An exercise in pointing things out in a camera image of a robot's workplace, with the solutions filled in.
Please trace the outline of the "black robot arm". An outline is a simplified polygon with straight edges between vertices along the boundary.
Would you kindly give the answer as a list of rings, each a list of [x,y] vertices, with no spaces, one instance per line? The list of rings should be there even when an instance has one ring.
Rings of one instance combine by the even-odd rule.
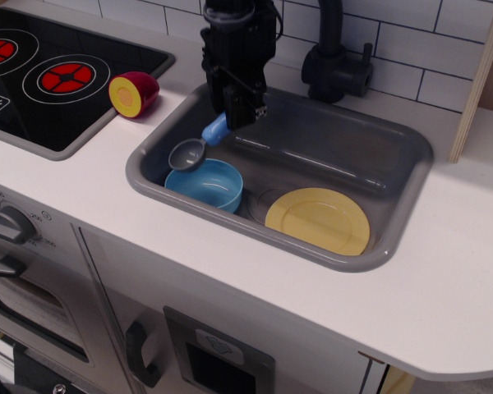
[[[266,114],[265,65],[275,56],[281,16],[272,1],[207,1],[202,68],[214,110],[228,129]]]

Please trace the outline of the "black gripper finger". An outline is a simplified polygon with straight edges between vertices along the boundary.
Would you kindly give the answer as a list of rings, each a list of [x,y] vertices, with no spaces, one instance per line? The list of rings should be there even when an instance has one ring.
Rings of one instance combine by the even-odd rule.
[[[205,68],[206,83],[210,92],[210,101],[216,113],[225,110],[224,89],[230,84],[228,74],[219,66],[207,66]]]
[[[264,93],[253,93],[237,85],[229,85],[223,91],[224,111],[229,130],[238,130],[254,124],[267,115]]]

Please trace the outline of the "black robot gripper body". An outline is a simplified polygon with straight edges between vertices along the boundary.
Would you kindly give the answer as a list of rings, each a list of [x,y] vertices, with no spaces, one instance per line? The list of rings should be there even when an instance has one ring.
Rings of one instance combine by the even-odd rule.
[[[264,68],[275,55],[276,17],[254,16],[232,30],[217,25],[204,28],[202,67],[219,66],[228,74],[230,84],[247,91],[266,91]]]

